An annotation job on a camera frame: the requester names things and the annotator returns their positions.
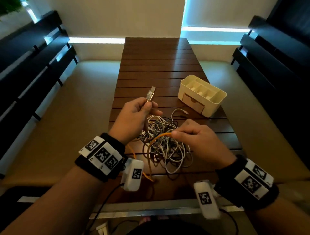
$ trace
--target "forearm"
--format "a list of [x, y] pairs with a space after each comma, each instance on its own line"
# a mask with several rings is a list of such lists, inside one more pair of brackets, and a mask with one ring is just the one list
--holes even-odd
[[293, 203], [277, 198], [268, 207], [247, 212], [251, 222], [257, 224], [259, 234], [309, 234], [310, 217]]
[[75, 166], [1, 235], [81, 234], [102, 187], [103, 182]]

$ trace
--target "white storage box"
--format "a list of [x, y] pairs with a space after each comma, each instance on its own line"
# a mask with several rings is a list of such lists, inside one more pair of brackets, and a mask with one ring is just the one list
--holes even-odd
[[226, 96], [226, 92], [195, 75], [189, 75], [181, 81], [178, 93], [183, 103], [205, 117], [211, 117]]

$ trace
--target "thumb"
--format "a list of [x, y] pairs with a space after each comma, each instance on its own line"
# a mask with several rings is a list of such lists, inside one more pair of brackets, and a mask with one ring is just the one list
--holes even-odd
[[194, 135], [189, 135], [185, 132], [180, 131], [172, 131], [171, 134], [173, 139], [179, 142], [183, 142], [184, 144], [187, 144], [189, 146], [192, 145], [192, 143], [194, 142]]
[[144, 113], [144, 115], [148, 115], [152, 109], [152, 102], [147, 101], [141, 108], [140, 112]]

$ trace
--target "green plant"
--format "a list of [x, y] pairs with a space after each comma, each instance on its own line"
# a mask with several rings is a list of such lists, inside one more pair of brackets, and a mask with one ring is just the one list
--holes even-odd
[[20, 0], [0, 0], [0, 16], [19, 11], [21, 7]]

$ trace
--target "tangled cables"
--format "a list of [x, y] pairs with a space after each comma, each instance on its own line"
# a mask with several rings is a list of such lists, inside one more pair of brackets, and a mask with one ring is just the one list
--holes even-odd
[[[193, 156], [189, 146], [171, 138], [171, 132], [178, 127], [178, 122], [173, 120], [173, 117], [184, 117], [173, 116], [177, 110], [188, 114], [188, 112], [183, 109], [175, 109], [169, 118], [152, 115], [148, 118], [148, 131], [143, 131], [139, 137], [144, 144], [143, 149], [145, 146], [148, 147], [147, 155], [145, 155], [144, 152], [143, 155], [148, 159], [151, 178], [152, 170], [150, 160], [152, 160], [154, 165], [160, 164], [166, 169], [168, 174], [174, 174], [181, 167], [189, 167], [193, 163]], [[190, 164], [185, 166], [183, 163], [186, 158], [190, 161]], [[169, 171], [167, 168], [168, 163], [176, 167], [176, 169], [172, 172]]]

